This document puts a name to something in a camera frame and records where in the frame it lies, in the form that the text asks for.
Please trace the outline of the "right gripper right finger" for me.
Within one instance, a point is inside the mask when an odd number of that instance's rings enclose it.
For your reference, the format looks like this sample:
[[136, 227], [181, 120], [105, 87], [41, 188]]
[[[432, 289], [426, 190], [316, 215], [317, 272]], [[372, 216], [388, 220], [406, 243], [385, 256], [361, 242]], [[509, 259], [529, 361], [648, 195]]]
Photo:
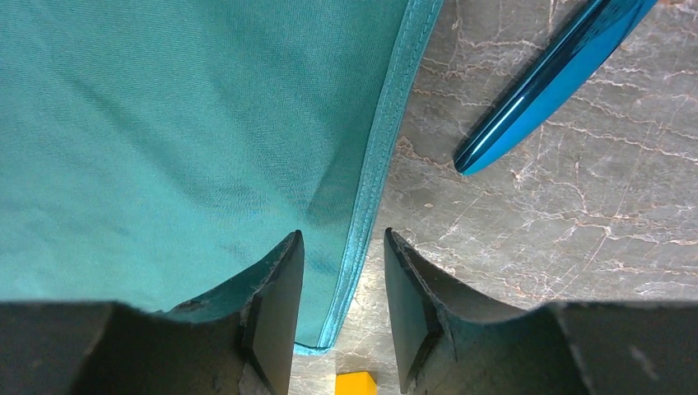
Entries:
[[549, 394], [525, 310], [493, 299], [384, 232], [384, 279], [400, 389], [406, 394]]

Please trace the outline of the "teal cloth napkin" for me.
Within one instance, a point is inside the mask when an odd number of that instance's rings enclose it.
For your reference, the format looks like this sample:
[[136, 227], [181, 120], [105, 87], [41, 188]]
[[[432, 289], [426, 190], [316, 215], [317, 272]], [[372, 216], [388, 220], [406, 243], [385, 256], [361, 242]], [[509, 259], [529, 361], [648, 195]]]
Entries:
[[305, 240], [335, 344], [439, 1], [4, 1], [1, 297], [166, 311]]

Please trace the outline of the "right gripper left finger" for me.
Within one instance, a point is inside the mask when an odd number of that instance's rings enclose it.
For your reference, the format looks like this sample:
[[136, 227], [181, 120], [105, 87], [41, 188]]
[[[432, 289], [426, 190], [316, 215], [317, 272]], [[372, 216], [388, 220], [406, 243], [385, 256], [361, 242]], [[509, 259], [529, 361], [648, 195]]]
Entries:
[[271, 394], [287, 394], [304, 278], [304, 240], [291, 232], [257, 263], [164, 316], [213, 323], [240, 316], [240, 351]]

